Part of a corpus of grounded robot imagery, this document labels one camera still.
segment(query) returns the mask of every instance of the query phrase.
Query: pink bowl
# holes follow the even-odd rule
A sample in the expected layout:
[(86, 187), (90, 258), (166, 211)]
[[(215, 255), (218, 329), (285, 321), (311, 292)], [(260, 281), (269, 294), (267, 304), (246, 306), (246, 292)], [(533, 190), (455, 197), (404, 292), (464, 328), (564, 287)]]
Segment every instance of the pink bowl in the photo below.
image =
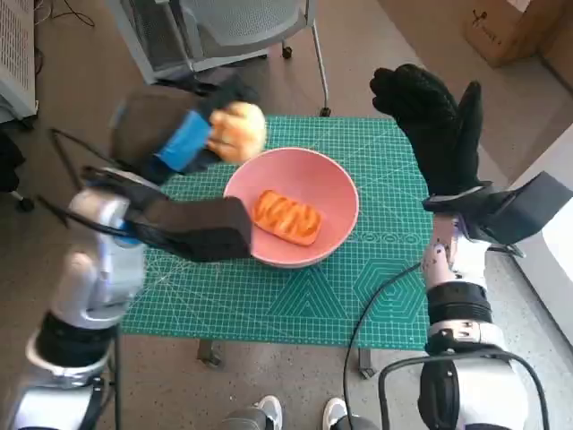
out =
[(352, 179), (338, 163), (314, 150), (263, 152), (237, 169), (224, 194), (238, 197), (251, 212), (265, 190), (311, 204), (323, 217), (321, 231), (310, 246), (290, 244), (254, 226), (252, 256), (267, 264), (284, 268), (315, 264), (332, 254), (356, 224), (358, 192)]

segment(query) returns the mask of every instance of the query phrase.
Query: white sneaker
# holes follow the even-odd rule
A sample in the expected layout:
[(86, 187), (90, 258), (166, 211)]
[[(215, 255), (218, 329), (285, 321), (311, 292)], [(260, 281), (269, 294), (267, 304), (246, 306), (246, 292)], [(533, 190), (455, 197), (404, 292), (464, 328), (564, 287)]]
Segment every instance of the white sneaker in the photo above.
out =
[(330, 430), (339, 419), (344, 418), (346, 415), (348, 415), (346, 403), (338, 397), (330, 399), (322, 414), (322, 430)]
[(256, 408), (262, 410), (272, 421), (274, 430), (283, 428), (283, 408), (280, 401), (275, 396), (265, 396), (254, 404)]

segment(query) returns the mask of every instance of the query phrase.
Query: table leg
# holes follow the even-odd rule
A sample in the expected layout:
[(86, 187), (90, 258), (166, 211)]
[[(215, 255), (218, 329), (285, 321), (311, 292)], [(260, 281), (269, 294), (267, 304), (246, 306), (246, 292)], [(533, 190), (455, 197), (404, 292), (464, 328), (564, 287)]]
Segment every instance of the table leg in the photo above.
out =
[(197, 349), (197, 359), (204, 365), (218, 369), (223, 365), (221, 355), (213, 350), (214, 340), (199, 339), (199, 348)]
[(372, 366), (372, 350), (359, 348), (358, 349), (358, 371), (364, 379), (370, 379), (378, 372)]

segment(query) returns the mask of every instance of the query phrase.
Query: chair leg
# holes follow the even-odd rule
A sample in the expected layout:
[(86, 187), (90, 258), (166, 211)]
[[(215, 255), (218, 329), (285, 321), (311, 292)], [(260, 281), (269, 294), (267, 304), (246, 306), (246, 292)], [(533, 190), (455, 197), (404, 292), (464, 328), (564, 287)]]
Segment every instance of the chair leg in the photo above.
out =
[(319, 42), (319, 32), (316, 28), (316, 21), (312, 25), (312, 38), (314, 39), (314, 49), (316, 50), (316, 58), (319, 62), (319, 70), (321, 71), (322, 89), (324, 90), (324, 106), (321, 109), (321, 116), (330, 116), (329, 85), (326, 82), (326, 72), (324, 70), (324, 63), (322, 62), (321, 43)]

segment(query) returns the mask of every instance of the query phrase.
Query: cardboard box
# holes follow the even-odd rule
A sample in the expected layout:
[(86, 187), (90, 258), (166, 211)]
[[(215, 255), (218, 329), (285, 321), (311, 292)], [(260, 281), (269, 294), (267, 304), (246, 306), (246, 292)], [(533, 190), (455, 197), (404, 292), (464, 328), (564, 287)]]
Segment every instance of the cardboard box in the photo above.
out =
[(568, 7), (556, 31), (544, 41), (541, 55), (561, 80), (573, 89), (573, 6)]
[(466, 40), (492, 66), (537, 51), (562, 16), (568, 0), (530, 0), (520, 12), (507, 0), (474, 0), (464, 20)]

